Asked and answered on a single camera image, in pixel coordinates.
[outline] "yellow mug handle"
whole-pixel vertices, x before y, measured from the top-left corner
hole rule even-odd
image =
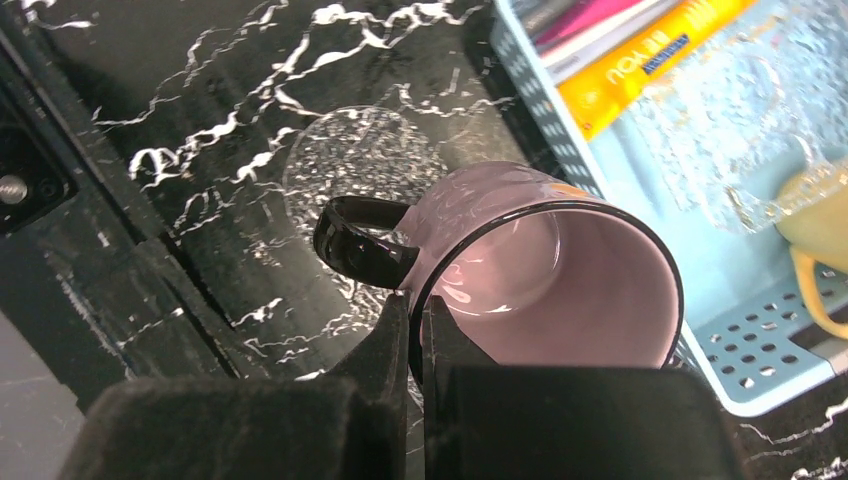
[[[827,333],[848,339],[848,325],[834,322],[824,306],[816,284],[816,259],[795,246],[789,248],[789,253],[795,263],[795,275],[798,277],[798,286],[801,288],[801,298],[804,299],[810,316]]]

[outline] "marble countertop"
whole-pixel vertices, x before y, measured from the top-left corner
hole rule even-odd
[[[325,200],[411,202],[464,164],[552,162],[488,45],[483,0],[4,3],[46,45],[250,360],[278,378],[332,366],[388,294],[312,253]],[[83,144],[103,138],[76,133]],[[155,335],[148,327],[138,335]],[[846,410],[841,377],[762,418],[728,421],[754,478],[839,478]],[[423,471],[420,427],[419,414],[411,477]]]

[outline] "blue label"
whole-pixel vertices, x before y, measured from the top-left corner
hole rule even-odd
[[[656,72],[663,63],[667,62],[669,58],[673,57],[675,53],[683,50],[683,47],[686,45],[689,45],[689,35],[684,33],[678,37],[677,40],[671,42],[667,47],[662,49],[660,53],[654,55],[652,59],[642,65],[642,71],[645,72],[646,75],[651,75]]]

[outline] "blue plastic basket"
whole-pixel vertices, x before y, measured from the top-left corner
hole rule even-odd
[[[746,16],[766,18],[769,3],[777,2],[764,0]],[[777,231],[730,233],[715,228],[702,211],[681,210],[641,141],[640,119],[632,115],[587,144],[509,0],[495,5],[491,44],[567,178],[640,217],[673,252],[686,296],[678,353],[701,372],[723,406],[742,417],[761,415],[840,373],[790,340],[812,319],[801,304],[788,245]],[[774,191],[798,169],[792,161],[778,163],[757,178],[758,188]],[[827,270],[819,274],[831,311],[848,303],[848,280]],[[848,342],[829,342],[829,358],[834,352],[848,355]]]

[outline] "gray floor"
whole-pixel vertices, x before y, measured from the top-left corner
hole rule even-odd
[[[60,384],[0,312],[0,479],[53,479],[83,423]]]

